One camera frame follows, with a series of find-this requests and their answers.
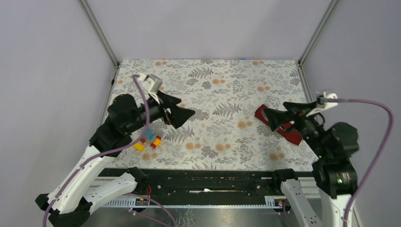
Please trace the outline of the dark red cloth napkin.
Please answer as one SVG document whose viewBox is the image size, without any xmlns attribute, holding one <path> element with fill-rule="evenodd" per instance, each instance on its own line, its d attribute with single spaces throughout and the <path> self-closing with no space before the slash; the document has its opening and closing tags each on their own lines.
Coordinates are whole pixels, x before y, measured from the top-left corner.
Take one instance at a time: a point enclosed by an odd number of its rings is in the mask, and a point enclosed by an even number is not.
<svg viewBox="0 0 401 227">
<path fill-rule="evenodd" d="M 266 105 L 261 105 L 256 111 L 254 116 L 262 121 L 264 124 L 270 127 L 270 122 L 268 121 L 267 117 L 263 113 L 263 109 L 265 109 Z M 281 126 L 279 129 L 276 130 L 278 134 L 283 136 L 288 142 L 295 144 L 297 146 L 303 141 L 302 136 L 297 131 L 285 132 L 286 129 L 289 129 L 293 123 L 288 122 Z"/>
</svg>

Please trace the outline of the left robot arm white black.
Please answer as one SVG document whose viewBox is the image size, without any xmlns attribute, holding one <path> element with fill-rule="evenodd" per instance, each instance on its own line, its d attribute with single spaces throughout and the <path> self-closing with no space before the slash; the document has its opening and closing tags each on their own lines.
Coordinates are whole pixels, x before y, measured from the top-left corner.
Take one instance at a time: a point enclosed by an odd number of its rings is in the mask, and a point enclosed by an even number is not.
<svg viewBox="0 0 401 227">
<path fill-rule="evenodd" d="M 128 168 L 102 186 L 91 189 L 90 185 L 111 161 L 134 144 L 132 133 L 147 132 L 149 125 L 158 119 L 174 128 L 190 119 L 195 111 L 180 107 L 180 102 L 179 98 L 163 92 L 141 105 L 130 94 L 117 96 L 74 169 L 53 192 L 37 196 L 35 202 L 45 212 L 43 224 L 80 227 L 92 213 L 117 197 L 148 191 L 147 176 L 137 167 Z"/>
</svg>

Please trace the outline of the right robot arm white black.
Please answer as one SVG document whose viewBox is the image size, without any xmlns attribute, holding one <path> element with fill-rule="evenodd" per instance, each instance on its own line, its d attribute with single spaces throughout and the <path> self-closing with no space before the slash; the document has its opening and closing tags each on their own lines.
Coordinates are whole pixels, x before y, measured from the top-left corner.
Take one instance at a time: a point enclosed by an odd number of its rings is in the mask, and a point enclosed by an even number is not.
<svg viewBox="0 0 401 227">
<path fill-rule="evenodd" d="M 292 169 L 274 172 L 271 188 L 284 195 L 301 227 L 340 227 L 348 224 L 352 209 L 347 203 L 358 189 L 357 173 L 350 157 L 359 150 L 358 132 L 355 127 L 338 122 L 329 129 L 319 123 L 317 116 L 324 116 L 323 107 L 316 102 L 302 104 L 285 102 L 285 111 L 261 109 L 261 114 L 272 131 L 297 131 L 302 140 L 316 154 L 312 173 L 322 202 L 322 218 L 319 219 L 301 191 L 300 181 Z"/>
</svg>

